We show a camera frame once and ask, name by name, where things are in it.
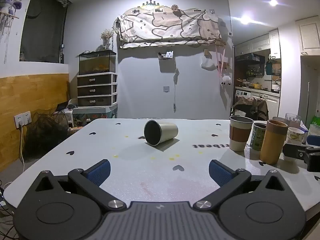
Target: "ceiling light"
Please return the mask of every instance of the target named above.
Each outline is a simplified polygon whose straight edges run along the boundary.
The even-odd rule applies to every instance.
[[[278,2],[277,2],[277,0],[271,0],[271,1],[269,2],[269,4],[270,4],[271,6],[276,6],[276,5],[278,4]]]
[[[252,20],[248,16],[243,16],[242,18],[240,18],[240,22],[242,24],[248,24],[249,22],[252,22]]]

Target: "stuffed animal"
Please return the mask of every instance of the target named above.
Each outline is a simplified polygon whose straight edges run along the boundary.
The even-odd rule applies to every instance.
[[[225,85],[225,84],[231,85],[231,78],[230,78],[230,76],[229,76],[229,75],[223,76],[221,84],[222,84],[222,85]]]
[[[0,11],[13,15],[12,8],[20,10],[22,8],[22,2],[16,0],[0,0]]]

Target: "tabletop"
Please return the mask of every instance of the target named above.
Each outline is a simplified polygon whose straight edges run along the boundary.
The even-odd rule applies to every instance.
[[[229,149],[229,120],[162,119],[178,126],[174,140],[148,145],[143,129],[148,119],[96,119],[63,141],[21,174],[4,191],[5,200],[17,207],[43,170],[66,175],[86,170],[102,159],[111,164],[110,176],[100,188],[127,206],[131,201],[171,202],[197,200],[218,189],[208,167],[216,159],[233,170],[245,168],[253,175],[280,171],[306,211],[307,219],[320,212],[320,173],[306,164],[280,159],[275,166],[259,160],[247,145],[244,152]]]

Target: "screw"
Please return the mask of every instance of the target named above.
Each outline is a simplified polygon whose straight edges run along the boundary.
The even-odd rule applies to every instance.
[[[111,200],[109,201],[108,206],[111,208],[121,208],[124,206],[124,203],[121,200]]]
[[[200,200],[196,203],[196,206],[201,209],[210,208],[212,205],[207,200]]]

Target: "blue gripper pad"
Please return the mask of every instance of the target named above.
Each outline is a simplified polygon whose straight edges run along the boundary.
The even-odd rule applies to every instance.
[[[237,173],[217,160],[212,160],[209,164],[210,177],[221,187],[232,180]]]
[[[106,159],[84,171],[84,176],[98,187],[110,176],[111,165]]]

